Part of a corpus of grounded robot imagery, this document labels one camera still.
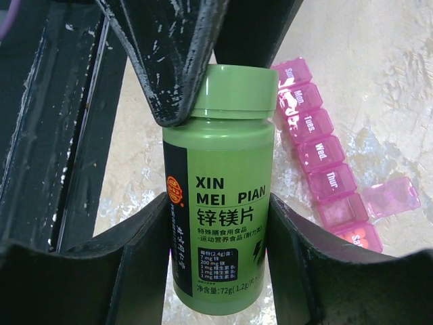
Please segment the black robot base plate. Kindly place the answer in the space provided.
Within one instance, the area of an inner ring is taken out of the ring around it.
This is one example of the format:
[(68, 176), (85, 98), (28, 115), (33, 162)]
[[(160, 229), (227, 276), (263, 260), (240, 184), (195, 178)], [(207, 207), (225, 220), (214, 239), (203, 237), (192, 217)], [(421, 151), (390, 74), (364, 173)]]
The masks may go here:
[(93, 236), (127, 56), (95, 1), (1, 2), (1, 239)]

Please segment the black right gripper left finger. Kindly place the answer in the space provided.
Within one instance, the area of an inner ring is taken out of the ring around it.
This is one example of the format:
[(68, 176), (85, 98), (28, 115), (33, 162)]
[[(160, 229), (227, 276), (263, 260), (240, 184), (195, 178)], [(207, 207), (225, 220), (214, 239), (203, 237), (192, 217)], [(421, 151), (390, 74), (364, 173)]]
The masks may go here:
[(166, 194), (65, 253), (1, 243), (2, 324), (160, 324), (169, 256)]

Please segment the pink weekly pill organizer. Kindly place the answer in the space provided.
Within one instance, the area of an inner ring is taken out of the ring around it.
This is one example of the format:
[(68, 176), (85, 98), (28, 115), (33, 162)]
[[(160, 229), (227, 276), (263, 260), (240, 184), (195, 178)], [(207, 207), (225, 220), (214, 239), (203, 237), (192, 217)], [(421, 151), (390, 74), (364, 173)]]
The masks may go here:
[(294, 145), (322, 227), (361, 248), (380, 253), (382, 241), (370, 217), (381, 219), (420, 207), (406, 176), (373, 185), (361, 193), (328, 111), (304, 58), (272, 67), (279, 75), (277, 111)]

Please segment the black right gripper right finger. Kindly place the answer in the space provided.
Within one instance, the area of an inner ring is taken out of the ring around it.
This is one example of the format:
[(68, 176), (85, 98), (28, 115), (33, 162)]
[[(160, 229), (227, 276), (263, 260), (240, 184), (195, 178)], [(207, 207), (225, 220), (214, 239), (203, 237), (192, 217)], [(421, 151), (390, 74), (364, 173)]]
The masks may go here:
[(355, 246), (270, 198), (267, 256), (278, 324), (431, 324), (432, 251)]

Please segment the green pill bottle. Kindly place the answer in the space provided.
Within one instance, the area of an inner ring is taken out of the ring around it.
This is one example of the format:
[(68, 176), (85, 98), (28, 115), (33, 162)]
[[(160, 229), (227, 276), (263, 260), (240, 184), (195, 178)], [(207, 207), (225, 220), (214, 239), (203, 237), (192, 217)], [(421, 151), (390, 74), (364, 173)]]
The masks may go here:
[(239, 312), (263, 289), (277, 82), (211, 64), (190, 119), (162, 132), (174, 288), (200, 313)]

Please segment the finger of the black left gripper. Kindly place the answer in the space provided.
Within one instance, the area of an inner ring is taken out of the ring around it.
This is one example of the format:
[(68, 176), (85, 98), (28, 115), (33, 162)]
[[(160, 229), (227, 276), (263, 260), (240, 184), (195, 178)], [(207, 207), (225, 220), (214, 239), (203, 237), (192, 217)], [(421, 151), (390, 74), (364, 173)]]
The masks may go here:
[(191, 114), (227, 1), (98, 1), (161, 127)]
[(214, 55), (219, 64), (268, 68), (302, 0), (230, 1)]

